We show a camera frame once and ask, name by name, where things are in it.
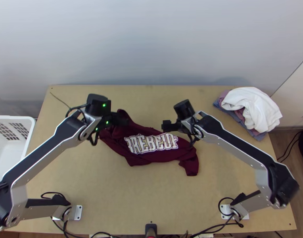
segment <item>blue folded cloth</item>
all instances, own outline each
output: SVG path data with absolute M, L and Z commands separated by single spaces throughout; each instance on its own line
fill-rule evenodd
M 213 103 L 213 105 L 214 105 L 217 109 L 219 109 L 220 111 L 223 111 L 223 112 L 227 113 L 228 115 L 230 115 L 235 121 L 237 121 L 242 127 L 244 127 L 244 128 L 247 130 L 247 132 L 248 132 L 254 139 L 256 139 L 256 140 L 258 140 L 258 141 L 261 141 L 261 140 L 264 139 L 264 137 L 266 136 L 266 132 L 263 132 L 263 133 L 261 133 L 261 134 L 255 136 L 251 130 L 247 129 L 247 127 L 245 126 L 244 122 L 243 122 L 240 118 L 237 117 L 237 115 L 235 114 L 234 111 L 224 110 L 222 107 L 220 107 L 219 99 L 217 99 L 217 100 Z

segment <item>maroon t-shirt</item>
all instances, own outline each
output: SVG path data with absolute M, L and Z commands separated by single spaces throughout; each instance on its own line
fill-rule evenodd
M 130 166 L 179 160 L 179 165 L 185 168 L 188 176 L 197 175 L 199 161 L 196 149 L 190 147 L 188 141 L 151 127 L 140 126 L 122 109 L 117 112 L 121 117 L 128 118 L 128 125 L 103 129 L 100 131 L 100 139 L 124 156 Z

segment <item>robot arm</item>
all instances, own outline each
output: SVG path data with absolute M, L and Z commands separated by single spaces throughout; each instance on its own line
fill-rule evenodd
M 269 154 L 226 131 L 221 122 L 203 111 L 195 112 L 189 100 L 174 106 L 178 115 L 175 124 L 163 121 L 164 132 L 179 131 L 195 136 L 195 141 L 215 143 L 229 151 L 255 170 L 256 192 L 239 194 L 229 204 L 234 218 L 243 219 L 249 212 L 265 207 L 285 208 L 299 189 L 286 165 L 278 163 Z
M 26 184 L 64 150 L 85 140 L 93 145 L 92 135 L 110 125 L 126 124 L 111 112 L 111 101 L 104 96 L 89 94 L 85 109 L 78 109 L 64 119 L 52 137 L 7 171 L 0 182 L 0 230 L 16 226 L 21 220 L 55 217 L 66 221 L 79 220 L 82 206 L 72 206 L 59 194 L 52 198 L 29 199 Z

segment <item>tan tabletop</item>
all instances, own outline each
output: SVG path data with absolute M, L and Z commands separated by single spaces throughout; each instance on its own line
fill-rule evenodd
M 232 117 L 213 107 L 224 89 L 232 86 L 51 86 L 46 94 L 29 145 L 32 151 L 53 135 L 64 119 L 67 107 L 84 104 L 89 93 L 112 100 L 112 111 L 125 109 L 134 122 L 161 130 L 163 120 L 175 121 L 173 106 L 189 99 L 196 111 L 202 110 L 220 120 L 226 130 L 275 157 L 267 135 L 253 139 Z M 187 139 L 181 133 L 173 133 Z M 196 233 L 224 223 L 217 209 L 223 197 L 257 190 L 254 171 L 215 144 L 198 141 L 199 173 L 186 176 L 178 161 L 130 167 L 125 158 L 99 141 L 84 142 L 63 152 L 27 185 L 29 198 L 47 191 L 63 193 L 72 204 L 83 205 L 80 221 L 70 221 L 68 230 L 76 234 L 105 231 L 111 234 L 144 234 L 146 223 L 156 223 L 159 234 Z M 262 232 L 296 229 L 291 207 L 262 209 L 242 221 L 244 228 L 232 225 L 222 232 Z M 50 218 L 22 221 L 11 230 L 60 233 Z

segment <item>white wall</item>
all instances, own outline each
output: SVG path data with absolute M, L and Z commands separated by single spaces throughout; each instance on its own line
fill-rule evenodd
M 49 84 L 229 84 L 303 60 L 303 0 L 0 0 L 0 97 Z
M 303 63 L 271 98 L 283 114 L 281 127 L 303 125 Z

